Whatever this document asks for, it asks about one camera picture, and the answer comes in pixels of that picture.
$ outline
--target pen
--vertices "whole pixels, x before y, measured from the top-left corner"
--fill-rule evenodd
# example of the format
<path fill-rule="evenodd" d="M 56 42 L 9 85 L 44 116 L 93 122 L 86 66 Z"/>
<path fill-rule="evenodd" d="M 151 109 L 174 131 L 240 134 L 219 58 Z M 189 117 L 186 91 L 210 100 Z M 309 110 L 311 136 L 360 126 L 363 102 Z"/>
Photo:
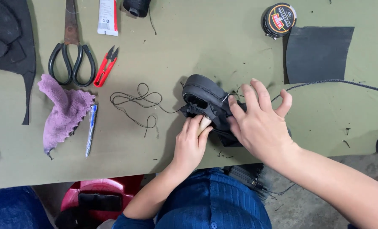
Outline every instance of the pen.
<path fill-rule="evenodd" d="M 91 149 L 91 142 L 93 140 L 93 132 L 94 126 L 96 124 L 96 112 L 97 112 L 97 105 L 93 105 L 90 107 L 90 131 L 88 133 L 87 145 L 86 145 L 86 159 L 90 154 Z"/>

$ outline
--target hand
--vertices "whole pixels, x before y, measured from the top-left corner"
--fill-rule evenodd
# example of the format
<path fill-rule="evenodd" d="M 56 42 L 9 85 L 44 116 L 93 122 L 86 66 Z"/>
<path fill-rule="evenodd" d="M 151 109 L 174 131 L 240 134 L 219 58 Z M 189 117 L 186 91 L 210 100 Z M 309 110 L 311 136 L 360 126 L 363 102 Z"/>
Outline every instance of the hand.
<path fill-rule="evenodd" d="M 187 118 L 183 124 L 182 131 L 176 136 L 175 154 L 171 162 L 180 172 L 191 174 L 199 165 L 206 149 L 207 136 L 213 127 L 208 126 L 197 137 L 197 129 L 203 115 L 194 118 Z"/>
<path fill-rule="evenodd" d="M 268 163 L 293 147 L 298 147 L 289 136 L 284 119 L 291 108 L 292 96 L 282 90 L 280 93 L 282 103 L 278 109 L 273 110 L 265 86 L 256 79 L 252 79 L 251 85 L 257 91 L 258 99 L 253 88 L 243 84 L 241 88 L 246 100 L 247 112 L 244 112 L 236 99 L 230 95 L 228 102 L 233 117 L 229 117 L 228 121 L 231 131 L 239 142 L 252 155 Z"/>

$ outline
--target left hand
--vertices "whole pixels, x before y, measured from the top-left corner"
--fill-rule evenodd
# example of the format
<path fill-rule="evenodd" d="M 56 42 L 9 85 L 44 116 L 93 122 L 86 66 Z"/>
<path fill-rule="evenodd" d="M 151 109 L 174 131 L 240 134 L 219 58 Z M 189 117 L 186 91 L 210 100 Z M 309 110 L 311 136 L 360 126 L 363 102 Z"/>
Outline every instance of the left hand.
<path fill-rule="evenodd" d="M 213 129 L 208 126 L 197 137 L 197 129 L 202 118 L 203 115 L 186 118 L 182 131 L 176 136 L 175 154 L 171 165 L 186 175 L 192 173 L 202 160 L 206 150 L 207 137 Z"/>

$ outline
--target black scissor handle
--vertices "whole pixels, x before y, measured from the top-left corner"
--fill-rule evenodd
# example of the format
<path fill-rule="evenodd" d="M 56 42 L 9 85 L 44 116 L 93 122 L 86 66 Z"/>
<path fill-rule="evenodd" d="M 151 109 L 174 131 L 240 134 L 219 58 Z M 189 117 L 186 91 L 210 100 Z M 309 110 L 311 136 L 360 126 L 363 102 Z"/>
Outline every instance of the black scissor handle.
<path fill-rule="evenodd" d="M 67 74 L 68 74 L 67 80 L 65 82 L 60 82 L 59 80 L 57 80 L 56 77 L 55 77 L 55 74 L 53 72 L 53 64 L 54 64 L 56 57 L 57 57 L 60 50 L 62 50 L 63 60 L 64 60 L 64 63 L 66 65 Z M 51 75 L 60 85 L 68 85 L 72 82 L 72 72 L 73 71 L 72 71 L 72 66 L 70 65 L 69 56 L 67 55 L 67 45 L 66 44 L 58 43 L 56 45 L 52 54 L 49 57 L 48 71 L 49 71 L 49 75 Z"/>
<path fill-rule="evenodd" d="M 77 54 L 76 62 L 74 63 L 72 78 L 73 78 L 73 82 L 74 82 L 75 85 L 77 85 L 79 87 L 86 87 L 86 86 L 89 86 L 93 82 L 93 80 L 94 80 L 94 78 L 96 76 L 96 64 L 95 64 L 93 56 L 91 55 L 90 50 L 88 49 L 88 47 L 87 47 L 86 44 L 84 44 L 84 45 L 78 45 L 77 49 L 78 49 L 78 54 Z M 90 66 L 91 66 L 90 79 L 85 84 L 81 84 L 77 80 L 77 73 L 79 72 L 81 61 L 83 59 L 83 50 L 86 53 L 87 58 L 88 58 L 88 60 L 90 62 Z"/>

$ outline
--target green table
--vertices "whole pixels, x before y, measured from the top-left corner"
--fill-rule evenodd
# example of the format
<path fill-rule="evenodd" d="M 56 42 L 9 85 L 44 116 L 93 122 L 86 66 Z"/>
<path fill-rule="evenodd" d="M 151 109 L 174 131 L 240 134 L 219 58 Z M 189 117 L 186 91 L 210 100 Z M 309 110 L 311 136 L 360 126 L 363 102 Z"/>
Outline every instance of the green table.
<path fill-rule="evenodd" d="M 81 42 L 89 44 L 96 64 L 112 45 L 120 47 L 118 60 L 102 88 L 86 88 L 97 95 L 99 112 L 86 160 L 89 123 L 80 123 L 75 135 L 51 152 L 43 152 L 42 133 L 53 103 L 39 91 L 37 82 L 47 72 L 54 46 L 64 37 L 64 1 L 29 1 L 37 54 L 37 76 L 31 98 L 30 125 L 22 126 L 25 89 L 22 77 L 0 70 L 0 188 L 76 180 L 109 178 L 161 171 L 171 160 L 175 136 L 181 130 L 181 114 L 167 114 L 158 107 L 125 104 L 125 110 L 141 123 L 157 117 L 156 128 L 139 127 L 112 106 L 110 95 L 122 91 L 137 95 L 145 82 L 150 91 L 163 95 L 169 111 L 183 105 L 180 81 L 202 74 L 220 81 L 229 91 L 252 77 L 276 96 L 283 84 L 282 40 L 266 37 L 260 27 L 263 11 L 275 1 L 153 0 L 151 16 L 132 18 L 117 11 L 118 37 L 97 34 L 98 1 L 79 0 Z M 346 80 L 366 81 L 378 87 L 378 2 L 353 0 L 296 1 L 297 26 L 355 26 L 346 64 Z M 77 49 L 70 46 L 72 60 Z M 57 75 L 65 75 L 64 62 Z M 83 61 L 83 79 L 90 66 Z M 293 106 L 286 117 L 293 139 L 301 147 L 325 156 L 370 154 L 378 138 L 378 92 L 357 86 L 326 83 L 290 91 Z M 277 107 L 280 100 L 273 103 Z M 346 136 L 345 128 L 351 128 Z M 346 140 L 351 148 L 343 142 Z M 217 157 L 221 152 L 224 157 Z M 243 148 L 223 148 L 211 137 L 200 168 L 254 163 Z"/>

